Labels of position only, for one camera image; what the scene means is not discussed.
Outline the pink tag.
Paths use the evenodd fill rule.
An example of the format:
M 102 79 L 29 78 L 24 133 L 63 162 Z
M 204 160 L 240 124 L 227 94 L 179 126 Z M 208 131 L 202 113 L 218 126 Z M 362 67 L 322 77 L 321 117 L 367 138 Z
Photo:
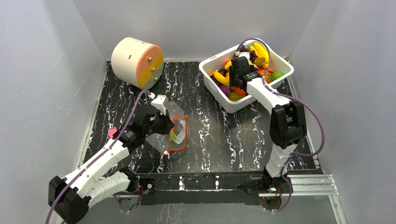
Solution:
M 108 137 L 113 138 L 113 136 L 117 133 L 118 129 L 116 127 L 111 127 L 108 129 Z

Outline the yellow toy banana left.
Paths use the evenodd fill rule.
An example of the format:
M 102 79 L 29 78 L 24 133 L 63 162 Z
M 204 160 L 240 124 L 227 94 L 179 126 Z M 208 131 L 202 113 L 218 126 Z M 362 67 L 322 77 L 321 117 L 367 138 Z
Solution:
M 221 73 L 219 73 L 218 71 L 214 71 L 213 72 L 213 76 L 214 76 L 214 78 L 219 82 L 219 83 L 221 83 L 222 85 L 225 85 L 225 86 L 229 86 L 230 85 L 230 83 L 229 83 L 229 77 L 225 77 L 225 76 L 223 76 Z

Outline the clear zip bag orange zipper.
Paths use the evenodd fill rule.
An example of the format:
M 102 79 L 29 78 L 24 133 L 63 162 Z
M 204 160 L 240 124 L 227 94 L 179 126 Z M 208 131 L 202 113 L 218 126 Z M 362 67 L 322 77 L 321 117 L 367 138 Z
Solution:
M 146 138 L 146 141 L 163 155 L 184 149 L 187 145 L 188 138 L 188 116 L 185 115 L 183 109 L 179 107 L 176 102 L 169 100 L 165 106 L 170 120 L 176 128 L 176 134 L 179 140 L 178 144 L 175 142 L 169 142 L 169 134 L 162 135 L 155 133 Z

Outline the yellow toy banana bunch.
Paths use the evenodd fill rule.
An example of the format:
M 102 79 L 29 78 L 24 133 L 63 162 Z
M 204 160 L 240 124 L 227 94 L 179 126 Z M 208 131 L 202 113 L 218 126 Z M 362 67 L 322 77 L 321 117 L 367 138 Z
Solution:
M 258 58 L 255 60 L 255 65 L 257 67 L 266 69 L 269 66 L 269 53 L 266 50 L 266 48 L 264 48 L 264 46 L 260 43 L 254 42 L 253 46 L 256 49 L 256 53 L 258 55 Z

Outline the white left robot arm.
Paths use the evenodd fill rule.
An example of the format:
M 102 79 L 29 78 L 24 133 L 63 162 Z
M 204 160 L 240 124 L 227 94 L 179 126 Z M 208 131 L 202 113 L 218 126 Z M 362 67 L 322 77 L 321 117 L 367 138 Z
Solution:
M 77 224 L 89 209 L 103 199 L 119 192 L 141 193 L 144 183 L 139 174 L 128 168 L 105 177 L 111 167 L 144 144 L 147 137 L 167 134 L 174 127 L 169 111 L 143 105 L 116 130 L 109 141 L 82 166 L 63 178 L 49 182 L 48 204 L 66 224 Z

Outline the orange netted toy fruit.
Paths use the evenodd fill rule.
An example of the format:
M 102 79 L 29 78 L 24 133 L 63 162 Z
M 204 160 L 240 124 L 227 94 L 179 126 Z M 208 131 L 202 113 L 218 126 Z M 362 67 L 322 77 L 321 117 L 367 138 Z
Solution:
M 264 75 L 265 70 L 258 70 L 258 72 L 259 72 L 262 76 L 264 76 L 264 79 L 265 79 L 265 82 L 266 82 L 266 83 L 270 84 L 270 83 L 272 82 L 272 76 L 271 76 L 271 74 L 273 73 L 273 71 L 269 70 L 265 75 Z

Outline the dark purple toy grapes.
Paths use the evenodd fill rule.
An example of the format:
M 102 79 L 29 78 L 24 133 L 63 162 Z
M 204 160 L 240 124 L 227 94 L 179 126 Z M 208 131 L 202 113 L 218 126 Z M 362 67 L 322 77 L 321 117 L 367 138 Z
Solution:
M 255 60 L 258 58 L 256 49 L 253 46 L 249 46 L 249 48 L 246 48 L 244 45 L 242 45 L 237 49 L 237 51 L 249 51 L 251 63 L 255 63 Z

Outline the orange toy carrot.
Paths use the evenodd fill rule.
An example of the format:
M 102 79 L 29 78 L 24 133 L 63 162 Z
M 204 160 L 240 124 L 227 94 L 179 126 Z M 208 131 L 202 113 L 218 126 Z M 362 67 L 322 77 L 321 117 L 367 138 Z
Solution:
M 168 139 L 169 139 L 169 142 L 175 142 L 175 143 L 177 143 L 178 144 L 178 136 L 177 136 L 177 134 L 176 134 L 176 128 L 175 127 L 173 127 L 172 129 L 171 129 L 171 131 L 170 131 L 170 133 L 169 133 L 169 136 L 168 136 Z

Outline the white plastic food bin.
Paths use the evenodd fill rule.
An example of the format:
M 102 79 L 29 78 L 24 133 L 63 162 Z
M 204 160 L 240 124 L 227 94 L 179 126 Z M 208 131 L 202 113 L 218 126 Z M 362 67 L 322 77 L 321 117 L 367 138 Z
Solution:
M 220 86 L 222 86 L 222 84 L 219 83 L 213 76 L 214 71 L 219 72 L 220 69 L 227 69 L 229 67 L 229 65 L 231 64 L 231 59 L 238 46 L 239 45 L 235 45 L 199 63 L 199 70 L 204 76 L 205 87 L 209 90 L 209 92 L 214 96 L 214 98 L 219 102 L 219 104 L 225 109 L 227 113 L 234 113 L 256 101 L 256 99 L 250 95 L 247 95 L 243 99 L 236 102 L 229 100 L 229 98 L 227 98 L 220 90 Z M 287 77 L 289 77 L 294 72 L 294 68 L 289 62 L 280 57 L 272 49 L 269 49 L 269 55 L 271 57 L 270 70 L 280 70 L 284 73 L 282 77 L 275 81 L 272 81 L 269 84 L 271 87 L 276 89 L 280 86 L 280 84 L 283 83 L 283 81 Z

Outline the green toy vegetable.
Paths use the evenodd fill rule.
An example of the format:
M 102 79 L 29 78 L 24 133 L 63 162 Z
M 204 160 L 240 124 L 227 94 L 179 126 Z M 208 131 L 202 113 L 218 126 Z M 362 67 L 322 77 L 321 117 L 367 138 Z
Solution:
M 271 79 L 272 81 L 275 81 L 277 79 L 279 79 L 280 77 L 282 77 L 284 75 L 283 72 L 281 72 L 280 70 L 276 70 L 273 73 L 271 73 Z

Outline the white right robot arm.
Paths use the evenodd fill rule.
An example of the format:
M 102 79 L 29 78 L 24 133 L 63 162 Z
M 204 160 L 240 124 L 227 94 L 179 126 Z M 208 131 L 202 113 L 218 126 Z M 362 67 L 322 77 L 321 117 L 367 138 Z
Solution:
M 240 185 L 249 194 L 276 193 L 286 183 L 287 165 L 292 153 L 307 134 L 304 106 L 268 85 L 245 57 L 231 60 L 229 84 L 243 89 L 270 113 L 269 134 L 273 148 L 262 177 L 247 178 Z

